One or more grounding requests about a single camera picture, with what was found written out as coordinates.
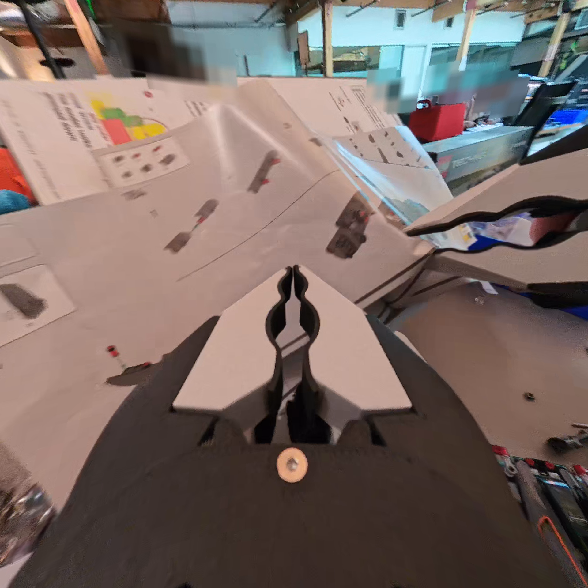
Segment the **white metal stand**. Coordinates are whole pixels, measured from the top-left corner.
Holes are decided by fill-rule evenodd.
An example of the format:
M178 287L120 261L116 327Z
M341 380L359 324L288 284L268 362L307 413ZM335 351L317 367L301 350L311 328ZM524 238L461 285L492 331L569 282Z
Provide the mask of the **white metal stand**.
M375 315L389 330L400 332L432 299L472 283L470 278L438 269L436 253L437 249L426 247L407 268L357 298L355 305Z

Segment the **red storage box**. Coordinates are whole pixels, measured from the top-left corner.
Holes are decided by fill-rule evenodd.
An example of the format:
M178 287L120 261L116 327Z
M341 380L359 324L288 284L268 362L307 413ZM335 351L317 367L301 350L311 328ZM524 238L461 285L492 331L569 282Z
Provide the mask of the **red storage box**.
M441 141L461 135L467 104L433 105L429 99L417 102L410 113L408 128L421 143Z

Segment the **blue pouch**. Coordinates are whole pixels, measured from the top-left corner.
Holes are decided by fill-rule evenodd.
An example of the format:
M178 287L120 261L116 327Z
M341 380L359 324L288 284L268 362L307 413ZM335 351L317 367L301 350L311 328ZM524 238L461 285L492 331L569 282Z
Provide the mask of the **blue pouch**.
M8 189L1 189L0 193L0 215L7 215L33 207L29 199L18 192Z

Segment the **clear plastic bag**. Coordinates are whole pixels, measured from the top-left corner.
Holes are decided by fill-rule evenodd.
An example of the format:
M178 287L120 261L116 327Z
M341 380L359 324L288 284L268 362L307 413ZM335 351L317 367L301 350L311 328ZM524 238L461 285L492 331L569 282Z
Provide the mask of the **clear plastic bag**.
M1 567L33 551L57 514L47 492L34 484L22 493L1 490Z

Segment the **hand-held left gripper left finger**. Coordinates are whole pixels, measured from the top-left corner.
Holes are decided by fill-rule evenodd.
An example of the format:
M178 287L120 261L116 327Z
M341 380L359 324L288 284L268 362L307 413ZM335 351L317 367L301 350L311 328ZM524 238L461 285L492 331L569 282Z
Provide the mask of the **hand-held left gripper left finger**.
M271 443L282 404L293 269L278 270L225 309L181 386L173 410L230 421L254 443Z

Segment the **small dark lego subassembly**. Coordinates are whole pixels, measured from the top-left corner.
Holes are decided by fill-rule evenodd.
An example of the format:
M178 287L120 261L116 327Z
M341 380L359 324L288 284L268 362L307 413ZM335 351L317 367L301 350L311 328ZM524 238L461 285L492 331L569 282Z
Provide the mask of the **small dark lego subassembly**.
M563 454L587 447L587 423L574 422L570 425L574 432L570 434L549 437L546 445L552 451Z

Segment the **orange cloth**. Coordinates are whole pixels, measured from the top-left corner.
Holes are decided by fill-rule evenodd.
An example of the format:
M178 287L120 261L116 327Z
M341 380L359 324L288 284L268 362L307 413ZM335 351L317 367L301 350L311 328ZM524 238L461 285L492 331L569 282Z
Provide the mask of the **orange cloth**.
M4 147L1 147L1 189L22 194L31 206L38 205L38 201L24 174L21 172L11 152Z

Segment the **grey black lego car model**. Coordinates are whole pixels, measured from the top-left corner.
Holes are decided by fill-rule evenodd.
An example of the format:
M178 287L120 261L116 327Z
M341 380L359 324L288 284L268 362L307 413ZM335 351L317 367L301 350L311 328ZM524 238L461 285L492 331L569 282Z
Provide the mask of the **grey black lego car model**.
M587 488L566 467L491 445L511 495L569 587L587 587Z

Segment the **grey printed carton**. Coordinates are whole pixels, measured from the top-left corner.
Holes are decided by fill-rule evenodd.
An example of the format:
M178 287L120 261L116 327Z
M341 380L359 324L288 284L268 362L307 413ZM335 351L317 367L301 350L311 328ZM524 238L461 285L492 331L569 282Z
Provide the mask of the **grey printed carton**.
M533 132L532 126L496 126L422 146L450 185L476 173L517 163L525 156Z

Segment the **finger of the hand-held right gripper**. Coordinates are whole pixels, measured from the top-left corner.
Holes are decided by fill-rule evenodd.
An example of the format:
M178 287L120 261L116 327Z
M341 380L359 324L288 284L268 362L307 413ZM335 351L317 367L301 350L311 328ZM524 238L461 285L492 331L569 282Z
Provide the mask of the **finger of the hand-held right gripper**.
M428 269L528 292L585 292L587 232L559 234L540 247L498 243L474 252L440 250L428 259Z
M587 149L511 166L427 213L404 232L411 237L469 222L493 222L513 212L587 204Z

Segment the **white lego instruction booklet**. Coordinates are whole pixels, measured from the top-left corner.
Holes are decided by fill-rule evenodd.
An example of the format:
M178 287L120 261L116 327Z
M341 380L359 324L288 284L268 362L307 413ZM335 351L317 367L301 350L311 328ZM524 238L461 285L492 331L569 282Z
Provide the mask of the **white lego instruction booklet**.
M162 138L65 154L58 179L105 192L1 218L1 441L58 507L128 394L107 384L158 360L278 270L303 264L354 302L426 247L394 225L452 194L406 127L359 138L305 125L250 81Z

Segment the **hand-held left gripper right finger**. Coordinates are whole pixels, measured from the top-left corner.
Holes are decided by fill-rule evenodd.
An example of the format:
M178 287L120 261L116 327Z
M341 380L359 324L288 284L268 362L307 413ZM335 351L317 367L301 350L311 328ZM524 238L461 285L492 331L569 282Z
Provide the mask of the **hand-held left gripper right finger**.
M294 267L299 323L309 342L294 395L294 441L330 442L333 430L412 401L366 313L310 269Z

